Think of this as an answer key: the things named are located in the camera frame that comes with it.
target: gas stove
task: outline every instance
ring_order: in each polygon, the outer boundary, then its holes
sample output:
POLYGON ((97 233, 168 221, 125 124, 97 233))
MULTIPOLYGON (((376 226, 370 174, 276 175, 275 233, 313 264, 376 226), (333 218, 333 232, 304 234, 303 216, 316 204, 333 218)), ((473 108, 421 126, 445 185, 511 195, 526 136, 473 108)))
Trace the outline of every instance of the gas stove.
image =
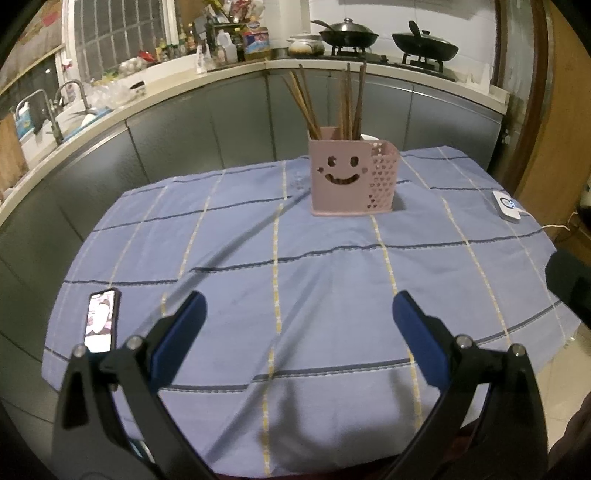
MULTIPOLYGON (((309 59, 310 56, 296 56, 296 58, 309 59)), ((400 69, 412 70, 414 72, 426 73, 427 75, 432 75, 434 77, 449 80, 451 82, 457 81, 454 77, 444 73, 443 62, 436 62, 435 60, 422 58, 419 58, 418 60, 409 60, 407 54, 404 54, 401 63, 390 63, 388 56, 367 52, 364 48, 347 49, 344 47, 333 47, 331 55, 320 56, 316 58, 323 60, 367 61, 367 63, 388 65, 400 69)))
POLYGON ((405 53, 402 57, 402 62, 394 63, 394 66, 400 69, 426 73, 452 82, 456 81, 455 78, 443 73, 443 62, 441 60, 432 60, 424 57, 419 57, 418 60, 408 60, 408 54, 405 53))

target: tiled floor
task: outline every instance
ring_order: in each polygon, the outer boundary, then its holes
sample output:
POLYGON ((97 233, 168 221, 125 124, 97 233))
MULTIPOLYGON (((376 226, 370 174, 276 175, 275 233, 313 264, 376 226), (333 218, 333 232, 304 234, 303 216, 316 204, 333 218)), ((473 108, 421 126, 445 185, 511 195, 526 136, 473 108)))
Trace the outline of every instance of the tiled floor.
POLYGON ((548 430, 548 448, 591 392, 591 331, 581 325, 573 343, 563 347, 537 375, 548 430))

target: faucet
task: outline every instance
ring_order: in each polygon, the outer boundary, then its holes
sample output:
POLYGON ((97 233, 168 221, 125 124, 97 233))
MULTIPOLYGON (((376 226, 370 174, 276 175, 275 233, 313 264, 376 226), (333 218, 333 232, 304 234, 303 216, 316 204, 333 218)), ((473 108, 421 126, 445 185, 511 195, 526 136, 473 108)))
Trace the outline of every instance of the faucet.
POLYGON ((53 137, 56 139, 56 143, 58 145, 61 145, 61 143, 64 141, 64 136, 61 133, 61 129, 56 121, 56 117, 53 115, 53 110, 51 109, 51 104, 49 103, 49 98, 47 98, 47 93, 45 92, 45 90, 43 90, 43 89, 35 90, 32 94, 27 95, 24 99, 22 99, 20 102, 18 102, 17 111, 15 112, 15 115, 14 115, 15 120, 20 119, 20 115, 18 114, 18 112, 21 109, 22 105, 27 100, 29 100, 29 98, 35 96, 38 93, 43 94, 43 98, 45 99, 47 115, 49 115, 49 121, 51 122, 51 132, 53 133, 53 137))
POLYGON ((57 89, 56 92, 56 98, 54 100, 54 103, 56 105, 58 105, 58 101, 60 99, 60 95, 61 95, 61 89, 64 88, 66 85, 69 85, 70 83, 75 83, 78 85, 78 88, 80 89, 80 95, 82 96, 82 102, 84 103, 84 113, 86 115, 88 115, 90 113, 90 105, 88 104, 88 100, 86 99, 86 92, 84 90, 84 85, 82 85, 82 82, 80 80, 68 80, 67 82, 64 82, 63 84, 60 85, 60 87, 57 89))

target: frying pan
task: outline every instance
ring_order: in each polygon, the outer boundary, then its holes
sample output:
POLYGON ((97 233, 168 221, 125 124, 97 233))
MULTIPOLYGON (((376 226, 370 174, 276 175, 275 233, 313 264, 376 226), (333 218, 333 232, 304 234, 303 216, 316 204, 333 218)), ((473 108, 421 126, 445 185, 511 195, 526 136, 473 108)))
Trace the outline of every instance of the frying pan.
POLYGON ((378 39, 378 34, 367 27, 345 18, 344 22, 329 25, 322 20, 312 20, 312 23, 326 27, 320 32, 322 40, 333 47, 368 48, 378 39))
POLYGON ((456 56, 458 47, 442 38, 433 37, 431 32, 418 29, 416 22, 408 22, 410 32, 394 33, 394 42, 404 53, 437 61, 449 61, 456 56))

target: smartphone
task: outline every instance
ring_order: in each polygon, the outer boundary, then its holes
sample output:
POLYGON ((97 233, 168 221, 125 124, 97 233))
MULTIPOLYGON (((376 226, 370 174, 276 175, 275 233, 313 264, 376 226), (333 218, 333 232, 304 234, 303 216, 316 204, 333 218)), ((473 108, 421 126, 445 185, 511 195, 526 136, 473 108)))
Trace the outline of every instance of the smartphone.
POLYGON ((115 348, 115 332, 121 292, 116 288, 90 295, 84 344, 93 353, 115 348))

